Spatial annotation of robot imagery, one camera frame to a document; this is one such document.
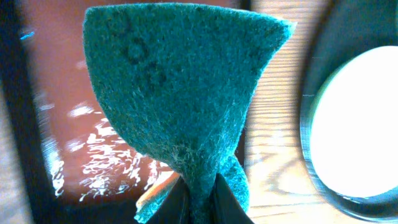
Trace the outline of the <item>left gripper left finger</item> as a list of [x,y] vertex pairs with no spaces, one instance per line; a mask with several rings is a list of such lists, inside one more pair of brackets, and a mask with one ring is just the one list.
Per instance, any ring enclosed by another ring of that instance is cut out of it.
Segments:
[[146,224],[189,224],[189,199],[188,185],[180,177]]

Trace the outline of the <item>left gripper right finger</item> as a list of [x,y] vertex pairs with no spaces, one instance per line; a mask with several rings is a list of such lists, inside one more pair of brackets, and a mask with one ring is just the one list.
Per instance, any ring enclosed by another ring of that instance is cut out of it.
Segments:
[[254,224],[236,200],[221,174],[216,175],[211,192],[211,202],[214,224]]

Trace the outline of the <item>green scouring sponge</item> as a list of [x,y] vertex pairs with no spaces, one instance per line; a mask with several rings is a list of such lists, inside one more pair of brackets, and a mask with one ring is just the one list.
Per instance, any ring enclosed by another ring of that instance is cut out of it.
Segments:
[[217,174],[245,213],[249,187],[235,150],[258,81],[295,24],[251,11],[192,3],[86,10],[91,86],[117,134],[177,177],[137,203],[146,223],[181,177],[189,223],[213,223]]

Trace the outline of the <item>pale green plate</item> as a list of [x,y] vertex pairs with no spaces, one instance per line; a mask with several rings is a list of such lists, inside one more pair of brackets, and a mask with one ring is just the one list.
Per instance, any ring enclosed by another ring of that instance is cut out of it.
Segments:
[[326,79],[310,109],[310,158],[332,191],[397,192],[397,47],[368,50]]

